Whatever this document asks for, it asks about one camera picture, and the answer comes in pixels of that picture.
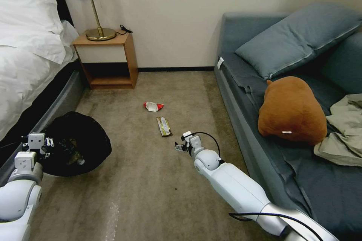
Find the white duvet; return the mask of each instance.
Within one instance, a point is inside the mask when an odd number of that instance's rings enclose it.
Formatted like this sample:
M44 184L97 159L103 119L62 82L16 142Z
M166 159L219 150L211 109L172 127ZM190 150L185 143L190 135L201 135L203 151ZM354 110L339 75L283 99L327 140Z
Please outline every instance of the white duvet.
M0 141L55 75L76 59L71 43L78 34L67 21L63 27L66 55L62 64L23 49L0 46Z

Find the brass lamp base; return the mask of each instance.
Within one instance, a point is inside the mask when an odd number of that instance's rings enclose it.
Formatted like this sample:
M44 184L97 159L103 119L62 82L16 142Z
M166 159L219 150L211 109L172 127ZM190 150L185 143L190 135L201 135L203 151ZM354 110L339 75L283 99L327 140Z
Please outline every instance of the brass lamp base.
M105 41L113 39L116 36L116 31L111 28L97 28L86 32L86 37L92 41Z

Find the baseboard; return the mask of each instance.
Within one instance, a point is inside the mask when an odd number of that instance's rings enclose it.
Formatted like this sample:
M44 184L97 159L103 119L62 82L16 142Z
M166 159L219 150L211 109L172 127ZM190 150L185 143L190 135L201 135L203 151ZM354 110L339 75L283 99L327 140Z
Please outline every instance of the baseboard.
M206 67L152 67L152 68L138 68L138 72L189 72L189 71L212 71L214 66Z

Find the bed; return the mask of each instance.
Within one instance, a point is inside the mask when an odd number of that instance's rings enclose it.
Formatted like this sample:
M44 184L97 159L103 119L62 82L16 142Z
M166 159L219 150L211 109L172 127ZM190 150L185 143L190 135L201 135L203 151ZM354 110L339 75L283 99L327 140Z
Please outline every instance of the bed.
M44 10L43 0L0 2L0 27L7 34L0 37L2 186L14 169L14 156L21 150L20 137L40 131L57 116L74 110L84 80L71 46L78 34L65 0L46 0ZM38 9L34 14L32 4ZM44 14L50 14L50 20L44 19Z

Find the red and white wrapper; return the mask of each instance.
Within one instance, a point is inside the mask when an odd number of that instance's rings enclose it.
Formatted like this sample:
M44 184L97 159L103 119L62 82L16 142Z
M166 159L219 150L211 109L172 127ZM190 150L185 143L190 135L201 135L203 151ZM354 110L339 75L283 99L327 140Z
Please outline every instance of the red and white wrapper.
M163 108L163 104L155 104L154 102L144 102L143 106L151 112L157 112L161 108Z

